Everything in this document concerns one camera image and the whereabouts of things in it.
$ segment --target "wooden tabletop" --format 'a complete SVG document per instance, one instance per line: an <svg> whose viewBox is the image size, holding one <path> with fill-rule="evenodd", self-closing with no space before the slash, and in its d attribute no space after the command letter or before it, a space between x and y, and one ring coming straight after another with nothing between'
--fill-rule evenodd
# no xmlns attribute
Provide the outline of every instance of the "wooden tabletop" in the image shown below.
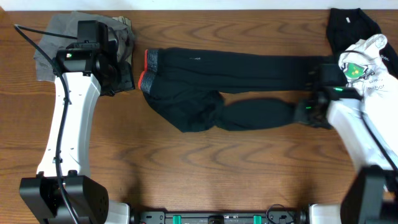
<svg viewBox="0 0 398 224"><path fill-rule="evenodd" d="M19 196L47 145L53 83L35 80L34 49L17 23L44 30L56 12L0 12L0 223L37 223ZM134 81L147 48L185 47L260 55L330 55L329 11L100 11L125 16L137 36ZM398 47L398 12L366 11ZM40 35L32 34L36 42ZM297 102L301 92L225 95L227 102L274 96ZM300 124L260 131L212 128L181 133L134 90L101 97L90 140L91 178L110 199L138 208L266 210L338 203L355 172L334 130Z"/></svg>

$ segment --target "black fabric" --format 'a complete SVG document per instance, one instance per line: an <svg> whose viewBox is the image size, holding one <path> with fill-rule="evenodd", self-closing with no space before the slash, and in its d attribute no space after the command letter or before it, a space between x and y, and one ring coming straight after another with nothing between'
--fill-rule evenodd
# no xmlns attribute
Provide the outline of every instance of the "black fabric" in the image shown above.
<svg viewBox="0 0 398 224"><path fill-rule="evenodd" d="M360 39L367 40L371 36L381 33L379 25L361 9L330 10L326 35L336 61L338 61L340 53L351 44L357 43ZM398 77L398 55L391 45L387 43L386 47L380 51L380 55L389 73Z"/></svg>
<svg viewBox="0 0 398 224"><path fill-rule="evenodd" d="M310 90L314 71L331 60L178 48L148 50L139 88L148 104L182 132L204 131L214 125L230 131L273 128L293 122L293 105L253 99L224 106L220 92Z"/></svg>

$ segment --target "gray cloth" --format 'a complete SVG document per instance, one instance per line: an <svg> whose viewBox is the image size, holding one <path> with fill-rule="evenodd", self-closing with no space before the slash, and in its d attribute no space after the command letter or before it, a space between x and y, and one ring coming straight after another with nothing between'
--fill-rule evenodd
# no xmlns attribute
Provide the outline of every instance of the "gray cloth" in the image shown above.
<svg viewBox="0 0 398 224"><path fill-rule="evenodd" d="M131 27L110 17L81 12L56 14L51 18L46 31L76 37L77 23L82 20L97 20L114 29L119 39L118 62L125 61L132 54L134 34L132 33ZM58 49L65 48L73 42L76 42L76 40L43 35L39 47L42 48L50 58L54 58ZM54 82L55 76L51 65L37 50L34 55L34 60L36 61L37 80Z"/></svg>

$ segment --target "wood grain surface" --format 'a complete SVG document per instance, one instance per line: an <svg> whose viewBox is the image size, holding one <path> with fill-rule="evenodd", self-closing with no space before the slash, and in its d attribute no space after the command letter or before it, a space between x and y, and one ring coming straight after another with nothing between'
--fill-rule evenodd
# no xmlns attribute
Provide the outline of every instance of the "wood grain surface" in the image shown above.
<svg viewBox="0 0 398 224"><path fill-rule="evenodd" d="M0 223L37 223L19 196L47 144L55 89L35 80L34 49L11 24L46 28L56 12L0 11ZM134 79L147 48L186 47L260 55L330 55L329 11L101 11L126 16L137 35ZM398 47L398 12L366 11ZM40 35L29 34L36 42ZM225 95L227 102L302 92ZM340 202L354 170L333 130L299 124L181 133L139 90L101 97L90 140L91 178L113 200L167 210L266 210Z"/></svg>

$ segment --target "white cloth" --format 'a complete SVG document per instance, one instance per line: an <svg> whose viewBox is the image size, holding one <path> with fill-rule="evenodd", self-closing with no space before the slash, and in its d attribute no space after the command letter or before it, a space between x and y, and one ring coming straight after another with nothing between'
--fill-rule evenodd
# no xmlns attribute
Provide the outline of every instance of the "white cloth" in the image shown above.
<svg viewBox="0 0 398 224"><path fill-rule="evenodd" d="M359 40L342 53L338 65L344 71L348 86L364 97L364 112L383 137L389 148L398 154L398 80L388 73L379 51L387 37L376 34Z"/></svg>

